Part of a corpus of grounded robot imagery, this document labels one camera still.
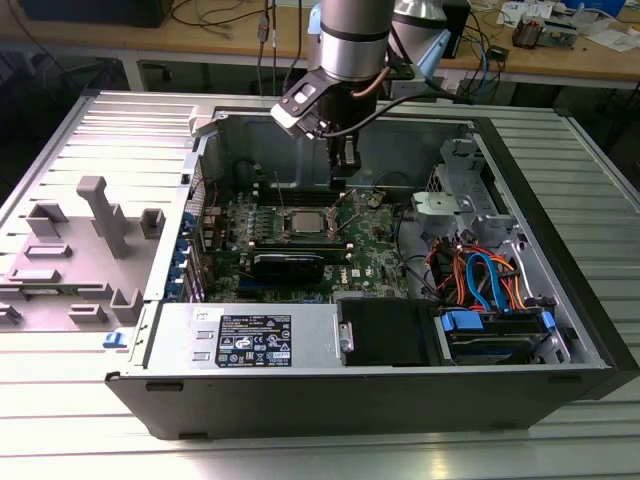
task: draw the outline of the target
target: power supply label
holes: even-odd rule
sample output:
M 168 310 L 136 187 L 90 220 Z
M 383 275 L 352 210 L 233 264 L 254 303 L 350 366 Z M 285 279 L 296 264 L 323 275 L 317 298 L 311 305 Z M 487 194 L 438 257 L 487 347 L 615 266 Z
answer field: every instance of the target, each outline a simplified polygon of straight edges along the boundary
M 223 315 L 216 364 L 232 367 L 290 367 L 291 315 Z

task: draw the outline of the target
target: black box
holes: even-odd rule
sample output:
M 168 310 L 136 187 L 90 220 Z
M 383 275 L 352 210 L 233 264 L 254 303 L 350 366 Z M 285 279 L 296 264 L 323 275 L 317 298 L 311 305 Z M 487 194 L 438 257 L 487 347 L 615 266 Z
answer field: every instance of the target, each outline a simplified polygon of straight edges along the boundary
M 31 20 L 159 27 L 173 0 L 19 0 Z
M 467 0 L 444 0 L 442 9 L 447 16 L 447 30 L 451 32 L 451 38 L 442 57 L 456 58 L 471 6 Z

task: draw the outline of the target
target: blue cable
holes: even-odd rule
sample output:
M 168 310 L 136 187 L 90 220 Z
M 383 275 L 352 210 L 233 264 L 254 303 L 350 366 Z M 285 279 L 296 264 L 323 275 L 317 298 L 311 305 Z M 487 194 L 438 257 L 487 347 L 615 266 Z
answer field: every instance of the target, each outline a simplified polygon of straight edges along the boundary
M 502 312 L 509 313 L 511 309 L 509 308 L 509 304 L 507 303 L 502 290 L 500 290 L 500 277 L 498 276 L 498 270 L 496 266 L 493 264 L 491 258 L 486 253 L 474 253 L 467 259 L 467 285 L 469 285 L 469 291 L 471 295 L 473 295 L 476 300 L 478 300 L 485 312 L 491 311 L 491 305 L 489 302 L 480 295 L 478 289 L 476 288 L 475 280 L 473 279 L 473 266 L 475 265 L 477 260 L 482 260 L 487 264 L 487 268 L 489 269 L 489 276 L 491 278 L 491 289 L 493 290 L 493 298 L 496 301 L 496 308 Z
M 484 73 L 482 74 L 482 80 L 480 81 L 480 87 L 478 88 L 478 91 L 476 92 L 476 98 L 480 98 L 482 96 L 482 94 L 484 93 L 485 86 L 487 85 L 487 77 L 489 76 L 489 60 L 487 59 L 487 52 L 484 51 L 484 48 L 482 47 L 480 42 L 478 42 L 476 40 L 471 40 L 471 43 L 473 43 L 476 47 L 478 47 L 478 49 L 480 49 L 480 52 L 482 53 L 482 64 L 484 66 Z

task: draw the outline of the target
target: motherboard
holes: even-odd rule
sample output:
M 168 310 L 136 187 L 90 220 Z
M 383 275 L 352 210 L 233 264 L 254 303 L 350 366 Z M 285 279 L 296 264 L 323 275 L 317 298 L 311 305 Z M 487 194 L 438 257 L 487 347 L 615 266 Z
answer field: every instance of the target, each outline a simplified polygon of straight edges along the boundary
M 221 198 L 205 231 L 209 302 L 407 297 L 393 243 L 395 204 L 375 192 L 271 189 Z

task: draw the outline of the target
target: wooden desk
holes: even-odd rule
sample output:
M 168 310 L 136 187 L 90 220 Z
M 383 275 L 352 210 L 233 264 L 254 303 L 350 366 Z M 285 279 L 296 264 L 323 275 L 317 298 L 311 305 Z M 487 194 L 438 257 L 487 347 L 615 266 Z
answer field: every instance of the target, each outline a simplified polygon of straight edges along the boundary
M 640 49 L 634 48 L 618 53 L 580 36 L 573 50 L 561 48 L 537 47 L 533 50 L 514 47 L 511 42 L 513 28 L 496 24 L 498 12 L 476 13 L 481 30 L 491 39 L 493 45 L 507 48 L 509 56 L 503 80 L 552 83 L 556 85 L 589 86 L 593 80 L 616 83 L 629 83 L 633 88 L 640 80 Z M 619 15 L 625 22 L 640 24 L 640 12 L 624 8 Z M 475 27 L 473 19 L 468 25 Z M 614 25 L 621 31 L 629 28 L 628 24 Z M 463 41 L 456 58 L 440 62 L 441 69 L 475 71 L 479 62 L 471 51 L 470 42 Z
M 231 6 L 235 0 L 199 0 L 201 11 L 208 8 Z M 242 6 L 212 15 L 223 20 L 254 10 L 260 10 L 261 0 L 247 0 Z M 186 61 L 253 65 L 258 54 L 257 29 L 259 15 L 253 15 L 231 24 L 232 39 L 208 32 L 199 27 L 182 25 L 167 18 L 160 28 L 144 29 L 116 25 L 84 25 L 58 22 L 29 21 L 18 9 L 27 29 L 52 53 L 79 56 L 117 58 L 123 62 L 129 85 L 133 90 L 144 90 L 144 76 L 140 72 L 141 60 Z M 279 66 L 288 66 L 297 47 L 297 11 L 281 7 L 278 14 Z M 190 4 L 178 11 L 179 18 L 195 22 L 194 7 Z M 510 50 L 504 81 L 531 82 L 556 85 L 633 88 L 640 80 L 640 49 L 617 53 L 584 37 L 576 42 L 574 50 L 539 47 L 534 50 L 516 48 L 511 43 L 513 29 L 495 24 L 497 13 L 477 14 L 482 30 L 496 45 Z M 306 58 L 307 22 L 309 9 L 303 12 L 303 52 Z M 621 19 L 640 23 L 640 12 L 624 9 Z M 618 24 L 626 29 L 628 25 Z M 0 48 L 38 52 L 39 49 L 20 30 L 11 17 L 6 2 L 0 1 Z M 269 58 L 271 49 L 266 49 Z M 444 59 L 437 75 L 455 84 L 472 75 L 478 60 L 471 44 L 463 42 L 455 59 Z
M 230 25 L 226 31 L 231 39 L 194 26 L 183 25 L 168 16 L 156 29 L 136 28 L 121 25 L 89 25 L 80 23 L 36 22 L 29 20 L 11 0 L 29 32 L 53 54 L 117 58 L 122 61 L 132 90 L 145 90 L 143 75 L 139 68 L 142 60 L 182 61 L 197 63 L 221 63 L 253 65 L 258 55 L 258 21 L 260 15 L 243 18 Z M 199 0 L 201 11 L 224 8 L 236 4 L 236 0 Z M 210 21 L 234 18 L 260 10 L 262 0 L 247 0 L 243 5 L 228 12 L 212 14 Z M 197 22 L 193 5 L 187 4 L 177 12 L 178 18 Z M 306 66 L 307 27 L 309 9 L 302 14 L 302 61 L 298 67 Z M 296 8 L 277 9 L 278 61 L 279 66 L 289 66 L 297 50 L 298 14 Z M 5 0 L 0 0 L 0 50 L 16 50 L 38 53 L 40 49 L 24 34 L 11 16 Z M 265 48 L 265 58 L 271 58 L 271 41 Z

